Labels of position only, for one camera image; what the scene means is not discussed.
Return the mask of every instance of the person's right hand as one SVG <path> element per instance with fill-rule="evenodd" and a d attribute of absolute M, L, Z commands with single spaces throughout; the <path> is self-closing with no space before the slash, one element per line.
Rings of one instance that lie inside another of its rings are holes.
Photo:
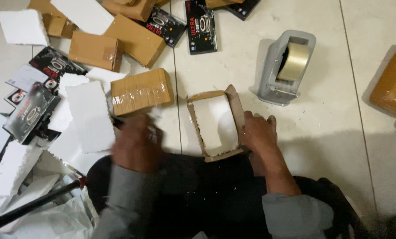
<path fill-rule="evenodd" d="M 150 139 L 151 120 L 146 114 L 128 118 L 112 146 L 112 161 L 125 169 L 152 173 L 162 154 L 162 131 L 156 127 L 156 142 Z"/>
<path fill-rule="evenodd" d="M 241 143 L 256 154 L 262 150 L 277 148 L 276 118 L 271 115 L 264 120 L 262 117 L 254 117 L 251 111 L 244 112 L 245 127 L 241 134 Z"/>

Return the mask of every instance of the person's left hand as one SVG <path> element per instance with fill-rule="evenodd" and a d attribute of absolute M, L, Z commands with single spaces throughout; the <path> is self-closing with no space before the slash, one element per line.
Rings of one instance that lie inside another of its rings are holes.
<path fill-rule="evenodd" d="M 156 142 L 152 142 L 149 127 L 156 129 Z M 128 118 L 112 146 L 112 160 L 125 169 L 152 173 L 158 169 L 162 131 L 151 125 L 146 114 Z"/>

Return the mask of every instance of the black rod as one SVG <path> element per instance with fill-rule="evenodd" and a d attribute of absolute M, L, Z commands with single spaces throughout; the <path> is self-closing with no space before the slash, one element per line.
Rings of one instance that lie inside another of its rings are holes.
<path fill-rule="evenodd" d="M 59 197 L 60 195 L 64 195 L 64 194 L 70 192 L 71 190 L 78 188 L 80 186 L 81 186 L 80 180 L 75 180 L 74 182 L 72 182 L 64 187 L 61 187 L 55 191 L 52 191 L 40 198 L 37 198 L 36 200 L 29 202 L 17 209 L 14 209 L 4 215 L 1 215 L 0 216 L 0 228 L 13 222 L 16 219 L 22 217 L 23 215 L 33 211 L 34 209 L 36 209 L 48 202 L 51 202 L 52 200 Z"/>

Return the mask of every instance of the person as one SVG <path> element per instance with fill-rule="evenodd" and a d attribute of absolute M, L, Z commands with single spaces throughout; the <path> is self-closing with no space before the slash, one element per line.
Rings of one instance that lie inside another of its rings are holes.
<path fill-rule="evenodd" d="M 129 118 L 105 166 L 88 173 L 92 200 L 103 168 L 111 175 L 93 202 L 103 209 L 93 238 L 325 238 L 333 209 L 302 193 L 277 146 L 276 118 L 244 117 L 240 142 L 251 152 L 211 163 L 164 157 L 151 119 Z"/>

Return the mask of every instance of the tile floor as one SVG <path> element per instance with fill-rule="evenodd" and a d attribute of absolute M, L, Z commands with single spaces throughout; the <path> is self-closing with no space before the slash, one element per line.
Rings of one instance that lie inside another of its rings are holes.
<path fill-rule="evenodd" d="M 13 2 L 0 0 L 0 10 L 28 4 Z M 163 8 L 186 21 L 182 0 Z M 366 103 L 387 52 L 396 49 L 396 0 L 262 0 L 245 22 L 224 10 L 215 12 L 215 20 L 218 52 L 190 56 L 184 35 L 154 66 L 169 72 L 178 94 L 157 122 L 166 132 L 165 150 L 199 154 L 185 99 L 233 84 L 245 110 L 277 117 L 280 147 L 293 174 L 329 178 L 365 218 L 376 210 L 396 213 L 396 118 Z M 259 101 L 255 92 L 267 47 L 288 29 L 314 34 L 317 45 L 301 97 L 279 107 Z M 51 45 L 68 53 L 70 40 L 51 38 Z M 5 80 L 41 49 L 6 44 L 0 27 L 0 112 L 13 110 L 3 100 L 13 89 Z M 129 64 L 132 74 L 147 70 L 129 57 L 123 61 L 122 71 Z"/>

